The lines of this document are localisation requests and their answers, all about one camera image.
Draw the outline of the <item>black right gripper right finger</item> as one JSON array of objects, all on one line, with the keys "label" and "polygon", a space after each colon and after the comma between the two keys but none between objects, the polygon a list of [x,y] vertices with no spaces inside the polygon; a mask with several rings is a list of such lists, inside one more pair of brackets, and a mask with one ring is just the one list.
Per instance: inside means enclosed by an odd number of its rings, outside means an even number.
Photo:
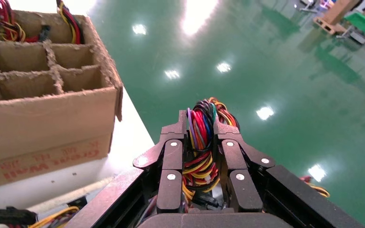
[{"label": "black right gripper right finger", "polygon": [[214,123],[221,186],[235,212],[267,215],[290,228],[360,228],[362,224],[275,160],[246,144],[239,129]]}]

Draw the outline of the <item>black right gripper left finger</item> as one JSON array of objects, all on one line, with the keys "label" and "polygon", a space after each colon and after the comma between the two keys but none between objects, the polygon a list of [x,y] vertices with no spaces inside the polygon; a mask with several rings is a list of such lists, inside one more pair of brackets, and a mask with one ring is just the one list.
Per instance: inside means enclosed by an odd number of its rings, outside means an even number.
[{"label": "black right gripper left finger", "polygon": [[149,228],[156,216],[182,211],[185,110],[161,130],[159,142],[138,156],[65,226],[67,228]]}]

